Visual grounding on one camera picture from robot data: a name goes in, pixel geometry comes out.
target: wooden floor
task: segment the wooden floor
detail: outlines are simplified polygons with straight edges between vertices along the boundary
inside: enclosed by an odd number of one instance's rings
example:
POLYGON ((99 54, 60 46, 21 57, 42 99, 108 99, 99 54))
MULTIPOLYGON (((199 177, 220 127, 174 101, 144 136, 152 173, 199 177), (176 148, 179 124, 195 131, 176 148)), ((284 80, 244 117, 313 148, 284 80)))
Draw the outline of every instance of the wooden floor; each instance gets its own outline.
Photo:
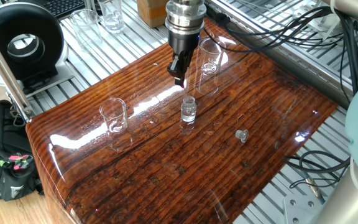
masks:
MULTIPOLYGON (((0 86, 0 100, 7 99, 0 86)), ((34 193, 10 202, 0 200, 0 223, 51 223, 45 197, 34 193)))

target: backpack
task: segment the backpack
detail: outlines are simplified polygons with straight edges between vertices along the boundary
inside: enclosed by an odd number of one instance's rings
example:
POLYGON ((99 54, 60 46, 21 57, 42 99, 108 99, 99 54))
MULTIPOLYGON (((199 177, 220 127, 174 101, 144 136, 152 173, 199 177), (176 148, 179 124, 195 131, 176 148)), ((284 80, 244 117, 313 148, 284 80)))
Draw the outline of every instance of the backpack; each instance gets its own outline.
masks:
POLYGON ((0 199, 15 200, 35 189, 43 194, 25 122, 9 101, 0 101, 0 199))

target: small glass vial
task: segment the small glass vial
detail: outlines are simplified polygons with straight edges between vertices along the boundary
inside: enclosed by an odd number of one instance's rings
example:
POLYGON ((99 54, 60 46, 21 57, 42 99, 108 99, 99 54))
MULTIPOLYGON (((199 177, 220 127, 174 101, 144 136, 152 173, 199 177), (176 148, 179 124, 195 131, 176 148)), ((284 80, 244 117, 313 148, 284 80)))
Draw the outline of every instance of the small glass vial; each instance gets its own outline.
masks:
POLYGON ((192 122, 196 119, 196 99, 192 96, 185 96, 180 107, 182 121, 192 122))

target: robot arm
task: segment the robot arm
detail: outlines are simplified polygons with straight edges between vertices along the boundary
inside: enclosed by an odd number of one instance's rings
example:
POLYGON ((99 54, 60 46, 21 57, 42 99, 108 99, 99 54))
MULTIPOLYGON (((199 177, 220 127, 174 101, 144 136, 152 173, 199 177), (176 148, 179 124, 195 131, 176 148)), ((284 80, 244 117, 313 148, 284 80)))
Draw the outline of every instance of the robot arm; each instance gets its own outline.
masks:
POLYGON ((185 73, 204 28, 206 6, 204 0, 170 0, 166 10, 168 43, 173 49, 173 61, 167 70, 175 78, 175 84, 183 86, 185 73))

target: cardboard box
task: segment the cardboard box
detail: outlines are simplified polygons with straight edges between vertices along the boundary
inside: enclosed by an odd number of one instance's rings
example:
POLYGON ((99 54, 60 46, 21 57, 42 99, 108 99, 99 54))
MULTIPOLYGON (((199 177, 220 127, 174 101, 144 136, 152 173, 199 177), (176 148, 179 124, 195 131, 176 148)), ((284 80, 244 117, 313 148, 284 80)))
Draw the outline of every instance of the cardboard box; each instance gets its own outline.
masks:
POLYGON ((167 17, 167 2, 168 0, 137 0, 137 13, 149 27, 160 26, 165 23, 167 17))

